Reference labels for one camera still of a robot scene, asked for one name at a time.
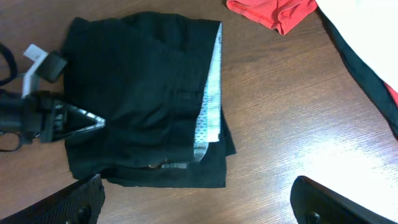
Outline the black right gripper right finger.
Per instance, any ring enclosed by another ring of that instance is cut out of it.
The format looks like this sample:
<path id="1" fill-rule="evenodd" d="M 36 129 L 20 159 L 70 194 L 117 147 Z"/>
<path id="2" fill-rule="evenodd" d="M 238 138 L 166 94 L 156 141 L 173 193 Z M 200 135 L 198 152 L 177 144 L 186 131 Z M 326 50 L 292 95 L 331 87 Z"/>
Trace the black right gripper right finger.
<path id="1" fill-rule="evenodd" d="M 396 224 L 303 175 L 292 185 L 290 204 L 299 224 Z"/>

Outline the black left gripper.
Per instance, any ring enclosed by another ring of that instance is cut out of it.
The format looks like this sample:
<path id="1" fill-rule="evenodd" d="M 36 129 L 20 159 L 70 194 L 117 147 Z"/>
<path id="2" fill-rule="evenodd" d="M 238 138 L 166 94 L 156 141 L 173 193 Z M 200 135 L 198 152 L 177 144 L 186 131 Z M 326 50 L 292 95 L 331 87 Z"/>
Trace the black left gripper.
<path id="1" fill-rule="evenodd" d="M 35 138 L 48 143 L 104 128 L 106 120 L 87 110 L 62 103 L 58 94 L 35 91 L 22 99 L 19 140 L 31 144 Z"/>

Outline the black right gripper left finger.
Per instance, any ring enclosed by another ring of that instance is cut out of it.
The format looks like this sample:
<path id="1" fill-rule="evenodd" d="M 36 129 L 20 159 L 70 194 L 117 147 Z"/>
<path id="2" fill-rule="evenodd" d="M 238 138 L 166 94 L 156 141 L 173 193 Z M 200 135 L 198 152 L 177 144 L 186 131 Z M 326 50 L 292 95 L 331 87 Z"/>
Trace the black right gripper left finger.
<path id="1" fill-rule="evenodd" d="M 96 174 L 3 218 L 1 224 L 96 224 L 104 201 L 104 186 Z"/>

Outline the black shorts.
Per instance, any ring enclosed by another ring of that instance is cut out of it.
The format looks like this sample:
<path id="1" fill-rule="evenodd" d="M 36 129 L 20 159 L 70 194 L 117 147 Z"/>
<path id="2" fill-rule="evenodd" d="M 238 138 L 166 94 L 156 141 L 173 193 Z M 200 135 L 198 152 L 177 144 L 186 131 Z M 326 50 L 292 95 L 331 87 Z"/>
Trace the black shorts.
<path id="1" fill-rule="evenodd" d="M 140 12 L 122 19 L 75 18 L 61 51 L 65 100 L 105 120 L 65 141 L 72 176 L 99 174 L 125 187 L 223 188 L 235 147 L 226 121 L 195 159 L 221 22 Z"/>

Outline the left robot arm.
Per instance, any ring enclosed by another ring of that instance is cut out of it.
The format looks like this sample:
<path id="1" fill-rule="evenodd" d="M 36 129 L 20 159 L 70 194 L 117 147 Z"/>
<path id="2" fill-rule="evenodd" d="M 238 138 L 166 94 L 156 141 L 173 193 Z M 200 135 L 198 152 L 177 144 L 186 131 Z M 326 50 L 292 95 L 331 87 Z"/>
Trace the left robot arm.
<path id="1" fill-rule="evenodd" d="M 25 97 L 1 90 L 1 135 L 17 137 L 16 149 L 57 142 L 105 127 L 106 120 L 65 102 L 59 94 L 35 91 Z"/>

